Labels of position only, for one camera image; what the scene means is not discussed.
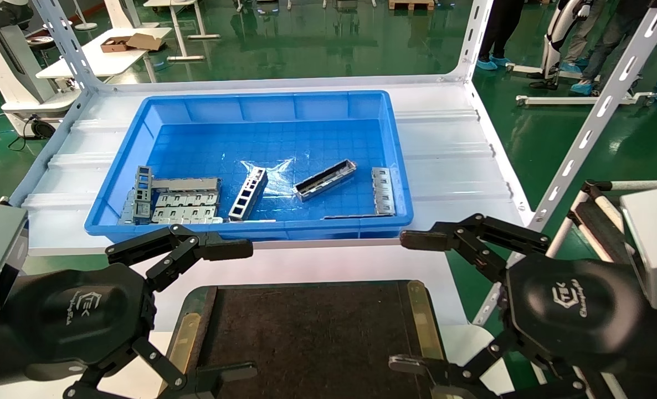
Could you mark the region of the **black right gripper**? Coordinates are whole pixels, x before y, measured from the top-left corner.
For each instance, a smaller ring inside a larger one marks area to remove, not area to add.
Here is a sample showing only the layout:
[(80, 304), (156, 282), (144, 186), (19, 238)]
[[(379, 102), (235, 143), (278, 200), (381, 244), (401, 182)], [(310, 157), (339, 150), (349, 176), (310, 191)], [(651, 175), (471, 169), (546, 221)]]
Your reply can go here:
[[(507, 270), (488, 243), (528, 255), (546, 253), (546, 235), (474, 214), (460, 222), (435, 222), (427, 231), (403, 230), (401, 246), (426, 252), (454, 250), (481, 275), (507, 288), (515, 328), (541, 356), (618, 381), (645, 382), (657, 390), (657, 310), (632, 267), (596, 259), (523, 259)], [(462, 398), (586, 398), (586, 384), (574, 376), (520, 391), (496, 394), (481, 381), (509, 351), (524, 341), (504, 330), (465, 366), (420, 356), (392, 355), (393, 371), (430, 379), (432, 392)]]

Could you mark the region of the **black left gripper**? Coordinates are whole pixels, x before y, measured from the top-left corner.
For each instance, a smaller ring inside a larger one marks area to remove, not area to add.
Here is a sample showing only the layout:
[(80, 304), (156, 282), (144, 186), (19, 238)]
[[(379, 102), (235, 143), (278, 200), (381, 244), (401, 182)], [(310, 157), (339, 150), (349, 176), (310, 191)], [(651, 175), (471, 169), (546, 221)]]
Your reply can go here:
[[(107, 268), (17, 278), (0, 311), (0, 385), (56, 381), (85, 371), (63, 398), (123, 398), (97, 386), (105, 373), (113, 375), (133, 360), (134, 350), (166, 383), (159, 398), (217, 398), (224, 383), (257, 376), (256, 364), (181, 373), (145, 338), (156, 312), (153, 291), (168, 288), (198, 260), (253, 253), (248, 239), (225, 240), (217, 232), (173, 224), (107, 247), (113, 264)], [(126, 267), (160, 255), (146, 279)]]

